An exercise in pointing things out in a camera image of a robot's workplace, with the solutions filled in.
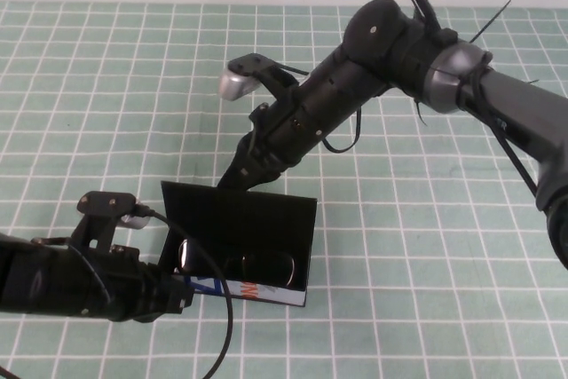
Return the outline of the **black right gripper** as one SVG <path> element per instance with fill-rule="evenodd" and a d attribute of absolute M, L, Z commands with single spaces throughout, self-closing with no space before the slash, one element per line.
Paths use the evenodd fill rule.
<path fill-rule="evenodd" d="M 272 67 L 257 76 L 276 100 L 259 115 L 253 137 L 239 141 L 217 188 L 247 191 L 279 179 L 380 94 L 380 79 L 341 53 L 328 55 L 302 83 Z"/>

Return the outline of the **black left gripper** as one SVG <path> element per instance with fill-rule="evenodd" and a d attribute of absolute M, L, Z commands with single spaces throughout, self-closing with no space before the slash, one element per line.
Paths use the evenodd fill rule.
<path fill-rule="evenodd" d="M 181 314 L 194 290 L 177 275 L 142 262 L 135 249 L 99 252 L 69 245 L 71 266 L 65 278 L 65 315 L 113 322 L 151 323 L 165 314 Z"/>

